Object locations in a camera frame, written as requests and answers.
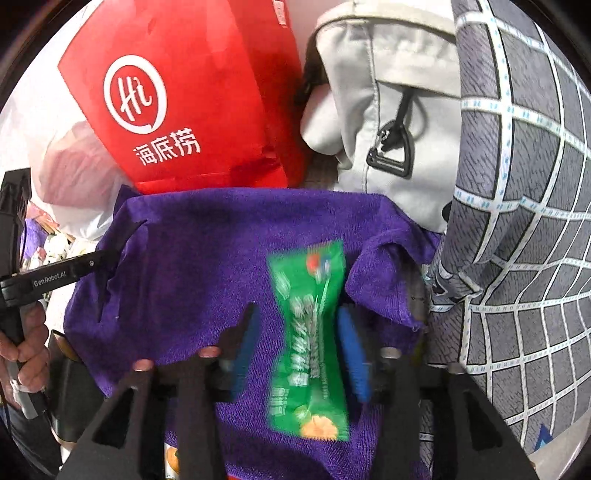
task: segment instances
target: orange fruit image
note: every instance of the orange fruit image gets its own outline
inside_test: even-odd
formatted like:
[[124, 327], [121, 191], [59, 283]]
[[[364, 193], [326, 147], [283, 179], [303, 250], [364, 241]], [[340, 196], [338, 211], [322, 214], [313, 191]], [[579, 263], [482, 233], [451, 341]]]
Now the orange fruit image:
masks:
[[170, 465], [170, 468], [174, 470], [174, 473], [178, 475], [178, 457], [176, 448], [170, 447], [166, 450], [166, 461]]
[[336, 440], [339, 429], [332, 420], [320, 415], [312, 415], [310, 421], [301, 426], [300, 434], [304, 438], [316, 440]]

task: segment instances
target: human hand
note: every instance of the human hand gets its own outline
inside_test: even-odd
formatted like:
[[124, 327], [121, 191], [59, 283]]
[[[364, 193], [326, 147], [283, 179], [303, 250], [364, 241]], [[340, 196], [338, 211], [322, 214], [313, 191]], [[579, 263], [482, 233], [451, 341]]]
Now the human hand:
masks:
[[45, 347], [49, 330], [45, 326], [45, 311], [40, 303], [34, 303], [21, 309], [21, 318], [25, 341], [18, 347], [0, 332], [0, 382], [7, 402], [18, 409], [20, 406], [14, 401], [5, 360], [24, 364], [18, 381], [31, 393], [41, 391], [49, 379], [49, 350]]

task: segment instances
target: haidilao logo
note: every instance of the haidilao logo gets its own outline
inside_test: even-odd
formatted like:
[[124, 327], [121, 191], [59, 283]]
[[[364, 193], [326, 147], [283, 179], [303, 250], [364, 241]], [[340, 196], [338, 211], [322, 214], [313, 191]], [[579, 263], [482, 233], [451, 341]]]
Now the haidilao logo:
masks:
[[166, 88], [145, 58], [126, 55], [115, 60], [107, 70], [103, 92], [115, 121], [134, 134], [150, 134], [164, 122]]

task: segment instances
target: gray screw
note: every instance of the gray screw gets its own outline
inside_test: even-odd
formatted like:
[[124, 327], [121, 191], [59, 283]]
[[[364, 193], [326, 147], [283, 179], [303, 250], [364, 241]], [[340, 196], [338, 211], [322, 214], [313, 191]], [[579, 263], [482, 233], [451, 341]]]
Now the gray screw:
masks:
[[393, 346], [385, 346], [381, 348], [379, 354], [382, 356], [382, 358], [397, 359], [402, 357], [402, 352]]

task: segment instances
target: white backpack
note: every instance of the white backpack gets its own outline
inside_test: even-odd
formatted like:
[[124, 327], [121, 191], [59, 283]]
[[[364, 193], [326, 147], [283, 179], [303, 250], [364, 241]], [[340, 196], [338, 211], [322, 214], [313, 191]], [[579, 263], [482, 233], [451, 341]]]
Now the white backpack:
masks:
[[301, 133], [339, 160], [336, 190], [381, 193], [444, 232], [460, 150], [450, 0], [349, 1], [320, 17]]

